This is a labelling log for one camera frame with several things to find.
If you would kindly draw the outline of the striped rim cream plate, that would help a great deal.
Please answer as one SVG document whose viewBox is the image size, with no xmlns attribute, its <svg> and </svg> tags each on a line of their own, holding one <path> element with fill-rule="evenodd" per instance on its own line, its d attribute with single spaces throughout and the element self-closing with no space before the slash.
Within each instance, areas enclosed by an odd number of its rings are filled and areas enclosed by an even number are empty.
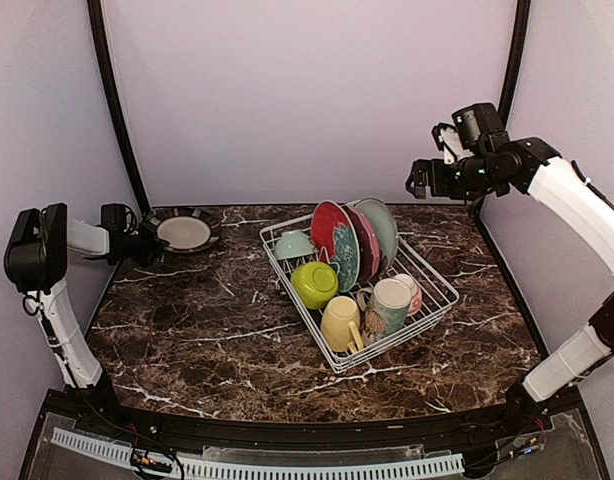
<svg viewBox="0 0 614 480">
<path fill-rule="evenodd" d="M 192 254 L 212 247 L 221 237 L 221 224 L 198 206 L 163 207 L 149 212 L 141 226 L 176 254 Z"/>
</svg>

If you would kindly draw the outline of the pink polka dot plate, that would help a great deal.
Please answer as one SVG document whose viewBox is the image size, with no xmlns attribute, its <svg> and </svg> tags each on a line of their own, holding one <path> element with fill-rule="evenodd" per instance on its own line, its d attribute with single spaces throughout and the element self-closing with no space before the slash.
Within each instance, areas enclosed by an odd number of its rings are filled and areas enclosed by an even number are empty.
<svg viewBox="0 0 614 480">
<path fill-rule="evenodd" d="M 369 219 L 355 207 L 344 206 L 348 214 L 360 247 L 360 270 L 358 283 L 368 283 L 379 271 L 381 250 L 374 227 Z"/>
</svg>

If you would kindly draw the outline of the red and teal plate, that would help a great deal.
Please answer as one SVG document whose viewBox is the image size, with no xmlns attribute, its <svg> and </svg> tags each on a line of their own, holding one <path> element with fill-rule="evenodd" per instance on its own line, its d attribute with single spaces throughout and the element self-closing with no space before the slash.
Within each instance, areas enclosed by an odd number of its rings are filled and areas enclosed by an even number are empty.
<svg viewBox="0 0 614 480">
<path fill-rule="evenodd" d="M 319 260 L 337 274 L 338 291 L 349 292 L 360 272 L 360 246 L 349 215 L 336 202 L 324 200 L 314 210 L 310 234 Z"/>
</svg>

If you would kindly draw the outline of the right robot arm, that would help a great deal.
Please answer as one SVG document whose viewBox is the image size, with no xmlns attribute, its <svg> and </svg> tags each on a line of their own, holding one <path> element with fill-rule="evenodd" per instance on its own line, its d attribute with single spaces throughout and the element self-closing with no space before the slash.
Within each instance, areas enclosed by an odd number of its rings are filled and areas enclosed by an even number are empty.
<svg viewBox="0 0 614 480">
<path fill-rule="evenodd" d="M 538 137 L 510 138 L 495 106 L 476 103 L 433 126 L 440 155 L 413 162 L 405 183 L 417 199 L 466 203 L 511 190 L 558 217 L 602 262 L 614 280 L 614 206 L 574 161 Z M 536 405 L 614 356 L 614 291 L 587 324 L 565 340 L 518 384 L 518 396 L 497 413 L 508 434 L 521 432 Z"/>
</svg>

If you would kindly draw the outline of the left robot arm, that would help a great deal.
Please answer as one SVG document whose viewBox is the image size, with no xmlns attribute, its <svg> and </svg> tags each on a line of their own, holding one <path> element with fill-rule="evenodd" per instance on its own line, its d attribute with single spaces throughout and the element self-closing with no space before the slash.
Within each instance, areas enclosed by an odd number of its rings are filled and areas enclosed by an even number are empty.
<svg viewBox="0 0 614 480">
<path fill-rule="evenodd" d="M 129 217 L 124 204 L 101 207 L 101 224 L 70 216 L 64 203 L 18 214 L 3 264 L 7 278 L 23 295 L 25 313 L 38 320 L 69 387 L 87 391 L 108 383 L 91 352 L 69 298 L 66 273 L 70 250 L 110 265 L 124 258 L 150 265 L 168 245 Z"/>
</svg>

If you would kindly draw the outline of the light teal plate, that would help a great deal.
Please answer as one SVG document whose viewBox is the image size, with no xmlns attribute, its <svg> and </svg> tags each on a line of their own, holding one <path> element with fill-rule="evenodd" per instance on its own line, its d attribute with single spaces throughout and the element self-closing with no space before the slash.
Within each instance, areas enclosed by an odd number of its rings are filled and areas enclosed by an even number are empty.
<svg viewBox="0 0 614 480">
<path fill-rule="evenodd" d="M 379 242 L 381 258 L 379 274 L 385 274 L 392 266 L 398 252 L 398 229 L 387 205 L 376 198 L 360 200 L 355 208 L 371 223 Z"/>
</svg>

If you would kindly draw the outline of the pink and white cup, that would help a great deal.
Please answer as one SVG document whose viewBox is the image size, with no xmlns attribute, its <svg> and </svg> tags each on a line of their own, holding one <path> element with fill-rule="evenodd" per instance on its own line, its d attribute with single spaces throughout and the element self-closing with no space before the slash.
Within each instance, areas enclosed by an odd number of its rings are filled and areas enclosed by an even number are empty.
<svg viewBox="0 0 614 480">
<path fill-rule="evenodd" d="M 418 313 L 422 307 L 422 289 L 419 283 L 410 275 L 399 273 L 394 278 L 405 284 L 411 293 L 411 301 L 408 309 L 408 314 L 413 316 Z"/>
</svg>

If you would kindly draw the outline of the teal patterned mug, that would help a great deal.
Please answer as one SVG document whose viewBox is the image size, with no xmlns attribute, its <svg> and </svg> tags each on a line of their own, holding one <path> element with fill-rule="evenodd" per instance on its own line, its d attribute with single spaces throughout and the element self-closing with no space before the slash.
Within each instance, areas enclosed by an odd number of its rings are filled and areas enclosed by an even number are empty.
<svg viewBox="0 0 614 480">
<path fill-rule="evenodd" d="M 400 330 L 411 306 L 412 292 L 396 278 L 380 280 L 356 292 L 363 313 L 361 335 L 366 345 L 374 344 Z"/>
</svg>

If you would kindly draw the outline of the light teal bowl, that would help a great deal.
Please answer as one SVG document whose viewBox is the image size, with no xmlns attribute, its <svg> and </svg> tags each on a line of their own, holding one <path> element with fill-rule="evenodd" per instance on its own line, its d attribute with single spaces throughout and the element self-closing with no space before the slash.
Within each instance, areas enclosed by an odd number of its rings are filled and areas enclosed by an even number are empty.
<svg viewBox="0 0 614 480">
<path fill-rule="evenodd" d="M 310 237 L 300 230 L 283 232 L 274 247 L 274 257 L 277 260 L 304 257 L 313 253 L 314 245 Z"/>
</svg>

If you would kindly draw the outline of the lime green bowl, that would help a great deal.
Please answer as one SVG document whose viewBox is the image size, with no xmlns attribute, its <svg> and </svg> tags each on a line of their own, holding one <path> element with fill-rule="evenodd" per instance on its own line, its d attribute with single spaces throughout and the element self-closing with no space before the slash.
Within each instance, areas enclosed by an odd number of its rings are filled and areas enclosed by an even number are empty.
<svg viewBox="0 0 614 480">
<path fill-rule="evenodd" d="M 338 292 L 338 276 L 323 262 L 300 265 L 291 275 L 291 284 L 306 308 L 321 310 Z"/>
</svg>

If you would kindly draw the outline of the yellow mug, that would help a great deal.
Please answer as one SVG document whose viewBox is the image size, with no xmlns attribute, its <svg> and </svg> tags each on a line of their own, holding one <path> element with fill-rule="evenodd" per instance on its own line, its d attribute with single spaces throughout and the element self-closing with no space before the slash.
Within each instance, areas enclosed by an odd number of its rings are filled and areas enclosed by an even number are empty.
<svg viewBox="0 0 614 480">
<path fill-rule="evenodd" d="M 357 303 L 346 296 L 329 301 L 322 315 L 320 331 L 335 353 L 358 353 L 364 348 L 360 333 L 360 310 Z"/>
</svg>

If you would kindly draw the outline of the left black frame post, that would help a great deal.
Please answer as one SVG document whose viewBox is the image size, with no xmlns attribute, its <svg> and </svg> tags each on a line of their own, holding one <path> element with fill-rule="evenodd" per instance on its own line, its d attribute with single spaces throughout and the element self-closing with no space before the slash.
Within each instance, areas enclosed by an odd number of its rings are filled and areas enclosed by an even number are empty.
<svg viewBox="0 0 614 480">
<path fill-rule="evenodd" d="M 131 144 L 116 84 L 104 20 L 103 2 L 88 0 L 87 9 L 99 74 L 124 169 L 137 206 L 142 214 L 146 214 L 151 210 L 151 205 Z"/>
</svg>

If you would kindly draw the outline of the black frame post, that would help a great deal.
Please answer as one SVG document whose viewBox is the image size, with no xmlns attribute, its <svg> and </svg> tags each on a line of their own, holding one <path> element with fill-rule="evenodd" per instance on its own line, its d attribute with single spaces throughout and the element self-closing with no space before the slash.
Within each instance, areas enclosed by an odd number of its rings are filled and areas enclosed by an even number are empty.
<svg viewBox="0 0 614 480">
<path fill-rule="evenodd" d="M 124 169 L 137 206 L 142 214 L 146 214 L 151 210 L 151 205 L 131 144 L 116 84 L 104 20 L 103 2 L 88 0 L 87 9 L 99 74 Z"/>
<path fill-rule="evenodd" d="M 498 102 L 498 114 L 504 126 L 508 125 L 513 106 L 514 95 L 516 92 L 526 42 L 530 11 L 530 0 L 516 1 L 510 48 Z"/>
</svg>

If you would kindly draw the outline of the right black frame post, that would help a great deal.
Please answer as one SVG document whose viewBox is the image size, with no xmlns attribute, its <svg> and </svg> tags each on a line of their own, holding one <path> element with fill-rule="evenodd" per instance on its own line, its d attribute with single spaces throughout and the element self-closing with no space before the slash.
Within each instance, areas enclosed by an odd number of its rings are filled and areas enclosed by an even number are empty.
<svg viewBox="0 0 614 480">
<path fill-rule="evenodd" d="M 510 48 L 498 102 L 498 114 L 504 126 L 508 125 L 513 106 L 514 95 L 516 92 L 526 42 L 530 11 L 530 0 L 516 1 Z"/>
</svg>

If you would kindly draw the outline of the black front rail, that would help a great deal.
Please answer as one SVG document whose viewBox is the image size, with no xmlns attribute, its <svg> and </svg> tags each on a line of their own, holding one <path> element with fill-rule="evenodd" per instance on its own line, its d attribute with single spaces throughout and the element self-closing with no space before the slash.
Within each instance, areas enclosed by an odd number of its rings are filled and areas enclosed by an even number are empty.
<svg viewBox="0 0 614 480">
<path fill-rule="evenodd" d="M 495 442 L 539 429 L 552 421 L 534 411 L 513 420 L 512 408 L 495 405 L 461 413 L 351 423 L 260 423 L 192 418 L 149 410 L 121 407 L 119 420 L 95 412 L 78 394 L 50 389 L 41 411 L 73 419 L 92 433 L 119 434 L 136 438 L 140 446 L 199 452 L 204 447 L 271 447 L 280 450 L 351 449 L 392 447 L 420 443 L 424 447 L 447 447 L 465 452 L 470 461 L 486 463 Z"/>
</svg>

